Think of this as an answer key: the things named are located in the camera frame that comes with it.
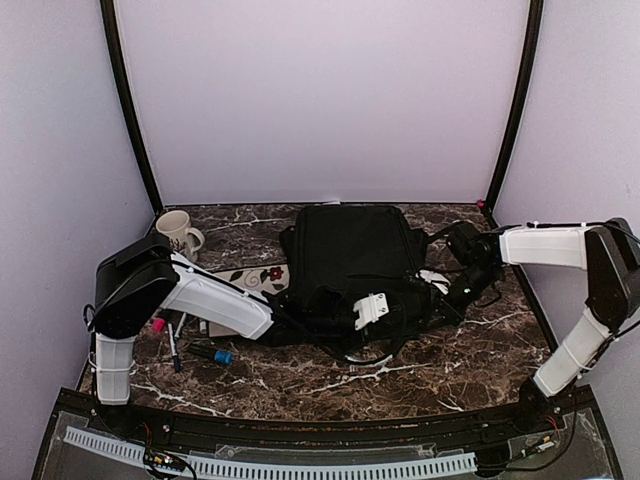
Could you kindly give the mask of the black student backpack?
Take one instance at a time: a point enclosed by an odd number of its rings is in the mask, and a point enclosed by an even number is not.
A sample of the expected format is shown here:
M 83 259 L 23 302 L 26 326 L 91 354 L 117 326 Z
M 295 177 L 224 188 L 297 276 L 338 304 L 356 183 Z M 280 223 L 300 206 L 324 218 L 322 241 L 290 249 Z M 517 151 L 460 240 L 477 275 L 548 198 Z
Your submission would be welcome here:
M 289 268 L 288 287 L 273 296 L 304 326 L 304 307 L 316 288 L 351 292 L 393 292 L 400 296 L 398 344 L 417 338 L 431 325 L 429 286 L 417 278 L 426 263 L 427 235 L 410 227 L 394 206 L 321 205 L 303 208 L 294 225 L 279 234 Z M 280 347 L 314 343 L 336 353 L 365 345 L 333 345 L 281 325 L 262 340 Z

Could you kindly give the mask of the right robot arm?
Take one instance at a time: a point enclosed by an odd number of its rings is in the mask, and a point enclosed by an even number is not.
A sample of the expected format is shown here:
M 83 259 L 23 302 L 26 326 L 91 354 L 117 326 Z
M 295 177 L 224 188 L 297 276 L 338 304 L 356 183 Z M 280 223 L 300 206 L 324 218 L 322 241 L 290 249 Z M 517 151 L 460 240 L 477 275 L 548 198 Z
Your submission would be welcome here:
M 521 434 L 547 420 L 545 399 L 591 370 L 611 343 L 639 325 L 639 237 L 624 218 L 532 222 L 484 232 L 457 222 L 433 237 L 444 240 L 458 263 L 451 270 L 423 267 L 416 275 L 435 287 L 435 314 L 443 320 L 462 321 L 508 266 L 522 268 L 532 280 L 544 313 L 576 316 L 551 322 L 559 344 L 532 376 L 535 395 L 510 413 Z

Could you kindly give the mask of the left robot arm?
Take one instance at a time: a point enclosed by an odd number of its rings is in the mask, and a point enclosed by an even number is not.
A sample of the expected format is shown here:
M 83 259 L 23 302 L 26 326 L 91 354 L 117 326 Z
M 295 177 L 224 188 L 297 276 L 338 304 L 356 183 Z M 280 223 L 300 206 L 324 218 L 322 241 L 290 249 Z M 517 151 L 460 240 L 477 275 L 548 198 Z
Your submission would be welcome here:
M 159 235 L 146 236 L 99 263 L 95 300 L 84 307 L 87 330 L 95 335 L 95 394 L 101 417 L 120 436 L 141 427 L 140 412 L 128 404 L 133 346 L 158 310 L 192 315 L 234 335 L 258 341 L 285 325 L 313 334 L 267 293 L 238 287 L 171 249 Z

